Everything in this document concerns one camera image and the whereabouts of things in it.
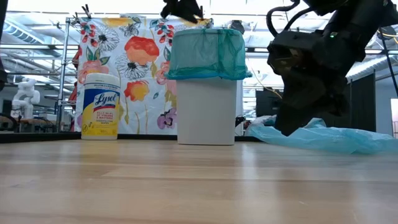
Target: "floral fabric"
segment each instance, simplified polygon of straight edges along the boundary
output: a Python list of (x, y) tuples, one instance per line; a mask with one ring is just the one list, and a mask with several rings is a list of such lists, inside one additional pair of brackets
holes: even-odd
[(176, 32), (211, 26), (181, 19), (91, 19), (81, 22), (75, 131), (81, 131), (84, 83), (90, 73), (121, 80), (119, 134), (176, 134), (177, 87), (170, 68)]

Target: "cable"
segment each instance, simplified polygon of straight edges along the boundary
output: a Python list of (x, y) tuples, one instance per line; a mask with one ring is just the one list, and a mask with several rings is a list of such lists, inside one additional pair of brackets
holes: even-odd
[(383, 34), (386, 37), (398, 37), (398, 35), (390, 35), (390, 34)]
[(309, 7), (308, 9), (304, 9), (304, 10), (301, 10), (300, 12), (298, 12), (296, 15), (294, 15), (294, 17), (287, 23), (287, 25), (285, 26), (285, 28), (284, 28), (284, 31), (287, 31), (287, 30), (289, 30), (290, 29), (290, 26), (292, 26), (292, 24), (298, 19), (298, 18), (300, 18), (302, 15), (304, 15), (304, 14), (306, 14), (306, 13), (309, 13), (309, 12), (312, 12), (312, 11), (314, 11), (315, 9), (314, 8), (312, 8), (312, 7)]
[[(379, 32), (381, 33), (381, 35), (383, 35), (383, 32), (382, 32), (381, 28), (379, 28)], [(386, 41), (384, 40), (384, 38), (382, 38), (381, 41), (382, 41), (382, 43), (383, 43), (384, 50), (386, 51), (388, 67), (389, 67), (389, 69), (390, 69), (392, 82), (394, 83), (394, 87), (395, 87), (395, 89), (396, 89), (396, 93), (397, 93), (397, 96), (398, 96), (397, 80), (396, 80), (396, 76), (395, 76), (395, 74), (394, 74), (394, 71), (393, 71), (393, 69), (392, 69), (390, 56), (388, 55)]]
[(269, 29), (269, 32), (274, 36), (278, 36), (278, 32), (276, 31), (274, 25), (272, 24), (272, 13), (274, 12), (287, 12), (290, 11), (292, 9), (294, 9), (295, 7), (297, 7), (300, 4), (300, 0), (294, 0), (293, 4), (291, 6), (280, 6), (280, 7), (275, 7), (273, 9), (271, 9), (266, 16), (266, 22), (267, 22), (267, 27)]
[(257, 77), (257, 75), (256, 75), (256, 73), (255, 73), (255, 71), (254, 71), (254, 69), (253, 69), (253, 66), (251, 66), (251, 64), (250, 64), (250, 59), (249, 59), (249, 58), (248, 58), (248, 62), (249, 62), (249, 66), (250, 66), (250, 68), (251, 68), (251, 71), (252, 71), (254, 77), (257, 79), (257, 81), (260, 83), (260, 85), (262, 85), (262, 87), (264, 87), (264, 89), (266, 89), (266, 90), (268, 90), (268, 91), (271, 91), (271, 92), (275, 93), (280, 99), (282, 99), (282, 96), (281, 96), (278, 92), (276, 92), (275, 90), (270, 89), (270, 88), (264, 86), (264, 85), (261, 83), (260, 79)]

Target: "wooden surface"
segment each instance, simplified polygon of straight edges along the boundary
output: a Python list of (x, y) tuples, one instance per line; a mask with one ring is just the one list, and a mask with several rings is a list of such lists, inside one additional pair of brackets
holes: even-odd
[(0, 144), (0, 223), (392, 224), (397, 161), (262, 143)]

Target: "blue plastic bag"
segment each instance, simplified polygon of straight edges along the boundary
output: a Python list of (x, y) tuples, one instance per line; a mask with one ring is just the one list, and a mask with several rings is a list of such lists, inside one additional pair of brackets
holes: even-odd
[(350, 128), (326, 128), (322, 119), (312, 119), (304, 128), (284, 136), (274, 127), (252, 124), (245, 133), (269, 144), (345, 154), (398, 152), (398, 139), (388, 134)]
[(232, 29), (189, 29), (173, 38), (169, 80), (221, 77), (243, 80), (252, 74), (246, 66), (244, 39)]

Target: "humanoid robot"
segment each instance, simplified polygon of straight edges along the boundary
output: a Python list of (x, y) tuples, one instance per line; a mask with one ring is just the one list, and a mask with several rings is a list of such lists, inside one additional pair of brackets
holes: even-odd
[(40, 92), (35, 90), (36, 80), (31, 78), (24, 78), (22, 82), (18, 83), (18, 92), (12, 99), (11, 116), (25, 119), (33, 118), (33, 104), (40, 102)]

